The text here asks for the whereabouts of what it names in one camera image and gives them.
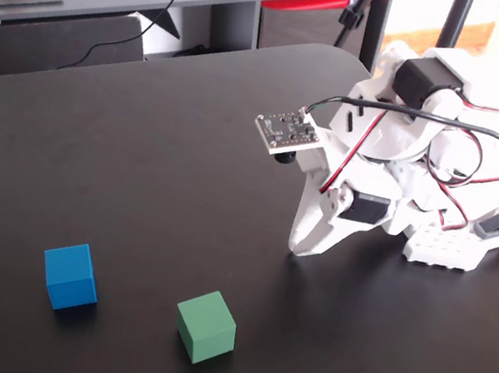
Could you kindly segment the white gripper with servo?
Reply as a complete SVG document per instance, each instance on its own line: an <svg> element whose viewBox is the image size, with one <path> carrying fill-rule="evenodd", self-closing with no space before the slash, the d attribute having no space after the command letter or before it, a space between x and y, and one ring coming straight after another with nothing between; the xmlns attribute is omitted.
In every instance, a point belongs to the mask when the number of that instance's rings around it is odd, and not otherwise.
<svg viewBox="0 0 499 373"><path fill-rule="evenodd" d="M289 234L292 253L320 255L376 226L399 234L403 190L386 166L322 143L297 150L296 162L306 178Z"/></svg>

